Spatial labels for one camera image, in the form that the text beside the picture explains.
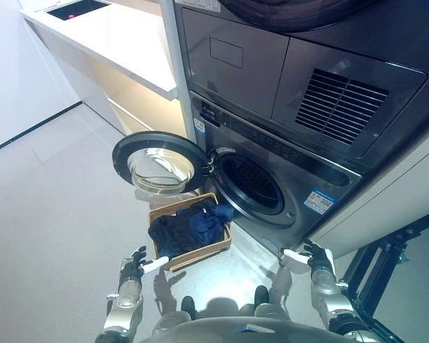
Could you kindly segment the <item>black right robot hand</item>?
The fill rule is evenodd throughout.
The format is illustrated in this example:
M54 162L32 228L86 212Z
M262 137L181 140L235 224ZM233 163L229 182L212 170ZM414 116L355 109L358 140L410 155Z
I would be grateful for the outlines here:
M324 269L329 271L333 277L336 276L332 251L321 247L318 243L310 239L304 240L303 252L296 252L285 247L281 248L281 252L293 261L307 265L311 272Z

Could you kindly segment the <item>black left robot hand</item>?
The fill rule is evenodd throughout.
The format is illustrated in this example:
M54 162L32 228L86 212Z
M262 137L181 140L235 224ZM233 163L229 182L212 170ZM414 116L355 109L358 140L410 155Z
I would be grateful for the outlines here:
M145 246L141 246L133 251L130 257L123 259L121 274L141 277L144 274L160 269L170 261L170 258L167 256L146 260L146 249Z

